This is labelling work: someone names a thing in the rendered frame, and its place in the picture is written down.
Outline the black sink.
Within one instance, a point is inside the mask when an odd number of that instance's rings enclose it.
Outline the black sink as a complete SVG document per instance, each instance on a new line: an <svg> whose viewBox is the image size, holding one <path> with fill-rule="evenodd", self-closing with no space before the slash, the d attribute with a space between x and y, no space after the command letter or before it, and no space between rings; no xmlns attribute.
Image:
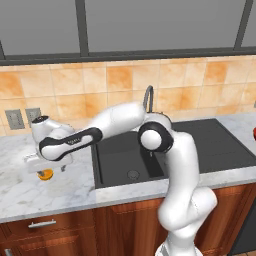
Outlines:
<svg viewBox="0 0 256 256"><path fill-rule="evenodd" d="M201 174L256 167L256 156L216 118L174 122L175 131L195 140ZM95 188L167 179L165 155L150 155L129 131L91 146Z"/></svg>

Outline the black dishwasher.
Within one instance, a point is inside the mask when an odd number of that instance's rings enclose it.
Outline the black dishwasher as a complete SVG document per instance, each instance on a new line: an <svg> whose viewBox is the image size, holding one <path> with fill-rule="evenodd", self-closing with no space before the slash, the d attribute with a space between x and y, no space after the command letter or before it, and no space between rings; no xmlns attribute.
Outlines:
<svg viewBox="0 0 256 256"><path fill-rule="evenodd" d="M237 238L228 253L234 256L256 250L256 199L254 200L247 217L240 229Z"/></svg>

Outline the orange round fruit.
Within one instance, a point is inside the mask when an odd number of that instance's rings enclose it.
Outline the orange round fruit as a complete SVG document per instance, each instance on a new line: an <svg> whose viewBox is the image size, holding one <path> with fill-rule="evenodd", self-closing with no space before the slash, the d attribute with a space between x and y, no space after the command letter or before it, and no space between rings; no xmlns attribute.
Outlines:
<svg viewBox="0 0 256 256"><path fill-rule="evenodd" d="M53 170L52 169L45 169L43 170L44 171L44 176L40 176L38 173L37 173L37 176L39 177L40 180L43 180L43 181L47 181L47 180L50 180L52 177L53 177Z"/></svg>

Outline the grey wall socket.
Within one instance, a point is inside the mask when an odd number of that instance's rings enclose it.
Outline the grey wall socket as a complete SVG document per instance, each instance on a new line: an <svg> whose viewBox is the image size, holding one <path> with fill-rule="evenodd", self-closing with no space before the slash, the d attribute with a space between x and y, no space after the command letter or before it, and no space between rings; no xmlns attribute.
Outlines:
<svg viewBox="0 0 256 256"><path fill-rule="evenodd" d="M39 108L26 108L25 109L28 124L31 124L34 119L41 115L41 110Z"/></svg>
<svg viewBox="0 0 256 256"><path fill-rule="evenodd" d="M18 130L18 129L25 128L22 114L19 109L6 110L5 114L6 114L6 118L8 120L8 124L9 124L9 127L11 130Z"/></svg>

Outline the brown wooden cupboard door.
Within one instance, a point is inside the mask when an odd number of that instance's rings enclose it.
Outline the brown wooden cupboard door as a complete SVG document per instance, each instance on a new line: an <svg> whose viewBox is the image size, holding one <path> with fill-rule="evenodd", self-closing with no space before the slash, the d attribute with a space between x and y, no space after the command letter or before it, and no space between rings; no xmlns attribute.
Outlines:
<svg viewBox="0 0 256 256"><path fill-rule="evenodd" d="M4 249L13 256L97 256L95 241L80 231L4 242L0 256L6 256Z"/></svg>

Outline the brown wooden drawer front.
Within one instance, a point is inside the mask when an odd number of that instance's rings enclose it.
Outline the brown wooden drawer front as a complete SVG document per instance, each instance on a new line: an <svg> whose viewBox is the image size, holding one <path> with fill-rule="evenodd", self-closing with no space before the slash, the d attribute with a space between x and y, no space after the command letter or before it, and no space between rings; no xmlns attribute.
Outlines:
<svg viewBox="0 0 256 256"><path fill-rule="evenodd" d="M32 222L38 223L43 221L51 221L52 219L57 221L55 225L35 229L28 228L28 225ZM94 220L92 209L42 216L32 219L23 219L19 221L0 223L0 242L33 237L73 228L93 226Z"/></svg>

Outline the dark framed window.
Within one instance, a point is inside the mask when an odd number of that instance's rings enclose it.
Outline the dark framed window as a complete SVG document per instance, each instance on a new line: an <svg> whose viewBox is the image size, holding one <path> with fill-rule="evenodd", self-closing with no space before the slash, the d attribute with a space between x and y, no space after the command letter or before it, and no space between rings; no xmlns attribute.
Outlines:
<svg viewBox="0 0 256 256"><path fill-rule="evenodd" d="M256 53L256 0L0 0L0 65Z"/></svg>

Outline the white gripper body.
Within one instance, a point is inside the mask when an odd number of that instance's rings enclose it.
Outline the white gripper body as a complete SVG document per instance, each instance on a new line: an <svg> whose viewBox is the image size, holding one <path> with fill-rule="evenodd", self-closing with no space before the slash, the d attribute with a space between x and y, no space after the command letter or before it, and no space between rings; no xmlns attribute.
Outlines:
<svg viewBox="0 0 256 256"><path fill-rule="evenodd" d="M39 156L37 153L33 153L24 157L24 163L29 173L35 173L45 169L54 169L72 164L73 157L71 155L67 155L60 161L49 161Z"/></svg>

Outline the dark grey tap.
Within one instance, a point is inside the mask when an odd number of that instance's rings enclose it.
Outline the dark grey tap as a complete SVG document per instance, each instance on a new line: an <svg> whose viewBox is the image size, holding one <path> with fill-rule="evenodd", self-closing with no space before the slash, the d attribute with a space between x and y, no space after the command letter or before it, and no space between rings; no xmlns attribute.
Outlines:
<svg viewBox="0 0 256 256"><path fill-rule="evenodd" d="M154 101L154 89L152 85L149 85L145 91L143 98L143 107L147 113L153 112L153 101Z"/></svg>

